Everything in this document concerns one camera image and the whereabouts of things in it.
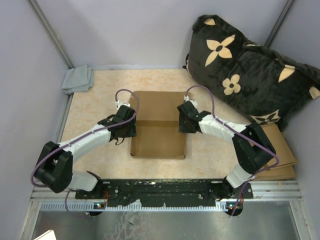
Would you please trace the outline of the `brown cardboard box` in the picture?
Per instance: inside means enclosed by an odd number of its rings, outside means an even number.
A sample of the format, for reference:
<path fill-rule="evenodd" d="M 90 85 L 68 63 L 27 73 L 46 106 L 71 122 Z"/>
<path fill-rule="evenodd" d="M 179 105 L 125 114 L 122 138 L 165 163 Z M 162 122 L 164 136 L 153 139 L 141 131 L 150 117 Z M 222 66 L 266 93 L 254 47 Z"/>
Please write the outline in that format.
<path fill-rule="evenodd" d="M 139 159 L 174 159 L 186 157 L 187 135 L 179 132 L 179 111 L 184 91 L 142 91 L 130 97 L 138 110 L 136 134 L 131 139 L 130 155 Z"/>

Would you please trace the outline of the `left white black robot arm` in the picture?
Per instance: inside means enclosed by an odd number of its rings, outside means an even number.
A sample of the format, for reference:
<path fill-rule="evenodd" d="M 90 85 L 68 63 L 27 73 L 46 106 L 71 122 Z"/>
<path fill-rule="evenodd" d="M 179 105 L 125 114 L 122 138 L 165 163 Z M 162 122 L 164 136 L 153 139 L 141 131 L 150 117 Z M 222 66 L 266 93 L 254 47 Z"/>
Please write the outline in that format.
<path fill-rule="evenodd" d="M 90 130 L 60 143 L 47 142 L 31 174 L 35 187 L 47 187 L 54 193 L 66 189 L 86 191 L 92 198 L 103 195 L 101 179 L 92 172 L 73 171 L 74 163 L 95 148 L 111 141 L 132 138 L 136 131 L 137 112 L 128 104 L 121 105 L 116 114 L 100 120 Z"/>

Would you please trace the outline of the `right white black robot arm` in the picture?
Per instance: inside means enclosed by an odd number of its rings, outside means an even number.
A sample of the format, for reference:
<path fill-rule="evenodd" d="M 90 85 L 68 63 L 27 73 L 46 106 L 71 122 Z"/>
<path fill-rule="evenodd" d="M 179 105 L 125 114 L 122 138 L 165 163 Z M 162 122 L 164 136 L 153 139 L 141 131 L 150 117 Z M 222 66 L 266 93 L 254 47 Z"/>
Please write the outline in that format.
<path fill-rule="evenodd" d="M 199 132 L 216 136 L 233 144 L 237 164 L 221 183 L 213 185 L 212 191 L 215 199 L 236 197 L 244 183 L 252 179 L 276 156 L 276 150 L 257 123 L 236 124 L 222 120 L 205 110 L 199 112 L 191 100 L 179 105 L 177 110 L 180 133 Z"/>

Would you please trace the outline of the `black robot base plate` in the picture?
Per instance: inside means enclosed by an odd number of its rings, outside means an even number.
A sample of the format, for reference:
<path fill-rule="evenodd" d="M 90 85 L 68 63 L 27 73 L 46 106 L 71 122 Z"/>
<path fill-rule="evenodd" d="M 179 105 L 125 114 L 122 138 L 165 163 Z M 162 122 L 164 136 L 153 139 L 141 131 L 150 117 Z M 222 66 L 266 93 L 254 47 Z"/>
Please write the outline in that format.
<path fill-rule="evenodd" d="M 100 179 L 93 191 L 77 190 L 78 200 L 98 200 L 95 208 L 128 207 L 136 202 L 143 208 L 187 208 L 217 207 L 223 200 L 227 202 L 226 212 L 238 216 L 243 210 L 243 202 L 254 197 L 250 184 L 243 185 L 239 194 L 231 198 L 214 198 L 214 184 L 222 182 L 214 179 Z"/>

